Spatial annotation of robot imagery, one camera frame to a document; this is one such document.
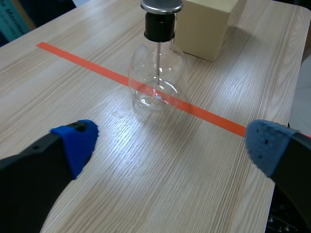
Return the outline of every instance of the wooden table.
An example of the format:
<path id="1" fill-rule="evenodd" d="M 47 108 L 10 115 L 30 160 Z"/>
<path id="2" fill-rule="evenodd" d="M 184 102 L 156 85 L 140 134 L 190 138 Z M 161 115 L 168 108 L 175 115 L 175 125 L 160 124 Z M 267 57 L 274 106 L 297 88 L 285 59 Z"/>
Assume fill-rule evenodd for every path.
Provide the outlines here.
<path id="1" fill-rule="evenodd" d="M 309 21 L 304 8 L 248 0 L 216 62 L 186 55 L 190 103 L 243 126 L 287 124 Z M 0 49 L 2 158 L 78 119 L 100 128 L 42 232 L 264 232 L 274 184 L 242 137 L 179 110 L 165 127 L 141 122 L 126 86 L 36 47 L 126 75 L 143 30 L 138 0 L 92 0 Z"/>

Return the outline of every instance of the blue rubber tip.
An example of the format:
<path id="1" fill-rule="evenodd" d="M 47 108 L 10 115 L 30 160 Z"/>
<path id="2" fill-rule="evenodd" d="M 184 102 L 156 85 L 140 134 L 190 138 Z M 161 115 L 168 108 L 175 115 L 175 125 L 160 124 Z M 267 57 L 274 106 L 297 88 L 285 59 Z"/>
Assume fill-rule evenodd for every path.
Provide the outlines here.
<path id="1" fill-rule="evenodd" d="M 87 123 L 87 128 L 83 132 L 79 132 L 70 126 L 51 129 L 51 133 L 58 134 L 63 139 L 67 162 L 74 180 L 81 173 L 93 153 L 98 137 L 98 127 L 93 121 L 79 121 Z"/>
<path id="2" fill-rule="evenodd" d="M 267 177 L 276 170 L 293 134 L 297 131 L 267 120 L 254 120 L 246 128 L 246 148 L 253 163 Z"/>

